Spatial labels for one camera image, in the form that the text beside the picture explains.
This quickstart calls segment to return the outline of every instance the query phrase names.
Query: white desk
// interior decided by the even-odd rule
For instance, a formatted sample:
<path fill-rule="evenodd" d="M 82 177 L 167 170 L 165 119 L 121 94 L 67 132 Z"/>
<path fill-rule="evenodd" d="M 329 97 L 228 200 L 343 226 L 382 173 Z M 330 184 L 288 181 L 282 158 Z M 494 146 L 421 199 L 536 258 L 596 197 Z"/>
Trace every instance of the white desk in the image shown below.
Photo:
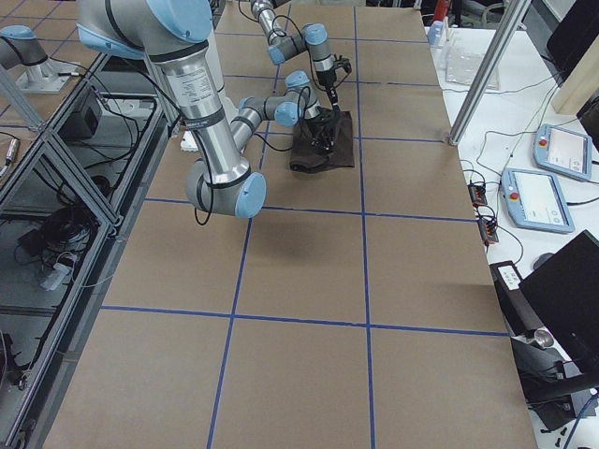
<path fill-rule="evenodd" d="M 483 53 L 490 43 L 493 35 L 491 30 L 453 30 L 455 33 L 455 44 L 470 52 Z M 446 103 L 449 120 L 453 123 L 466 93 L 449 92 L 446 89 L 466 91 L 467 86 L 446 82 L 446 73 L 443 69 L 437 69 L 439 82 L 444 88 L 444 100 Z M 532 41 L 526 32 L 518 31 L 514 35 L 503 60 L 499 64 L 500 90 L 490 92 L 515 91 L 525 86 L 550 77 L 550 73 L 539 56 Z M 485 133 L 489 130 L 499 131 L 506 134 L 516 134 L 522 131 L 536 131 L 543 123 L 564 123 L 576 117 L 560 115 L 555 112 L 549 104 L 545 117 L 542 119 L 542 110 L 536 117 L 531 118 L 541 107 L 544 98 L 547 102 L 554 94 L 556 83 L 547 80 L 536 87 L 525 89 L 512 94 L 485 94 L 475 116 L 471 121 L 464 138 L 460 142 L 460 158 L 470 161 L 474 169 L 480 171 L 487 181 L 498 181 L 498 176 L 493 172 L 477 164 L 475 159 L 481 151 Z M 564 128 L 584 133 L 584 128 L 578 121 L 566 124 Z M 498 172 L 502 172 L 505 163 L 508 167 L 539 169 L 533 161 L 533 140 L 535 134 L 525 134 L 518 137 L 504 137 L 499 135 L 488 135 L 480 162 Z M 593 151 L 593 159 L 598 160 L 599 154 Z M 468 163 L 462 162 L 465 169 L 471 168 Z M 599 167 L 593 168 L 593 181 L 599 181 Z M 466 180 L 470 179 L 471 173 L 466 172 Z M 567 201 L 582 201 L 599 196 L 599 185 L 587 182 L 570 180 L 560 176 L 560 184 Z M 583 229 L 589 229 L 596 237 L 599 237 L 599 201 L 586 206 L 571 207 L 570 213 L 574 220 L 576 231 L 572 234 L 560 235 L 548 232 L 529 231 L 514 227 L 513 222 L 507 214 L 507 209 L 502 198 L 497 196 L 497 184 L 487 186 L 487 197 L 489 204 L 497 212 L 499 225 L 514 233 L 524 246 L 524 255 L 518 263 L 518 269 L 523 277 L 533 271 L 533 262 L 542 253 L 555 253 Z M 517 260 L 520 254 L 518 243 L 501 229 L 498 231 L 500 242 L 489 247 L 487 258 L 489 263 L 504 260 Z M 539 429 L 543 427 L 540 419 L 535 413 L 531 413 L 531 419 L 535 427 L 535 434 L 540 449 L 552 449 L 559 435 L 559 431 L 552 434 L 541 434 Z M 579 446 L 597 447 L 599 445 L 599 417 L 582 420 L 577 428 L 574 439 L 570 442 L 569 449 Z"/>

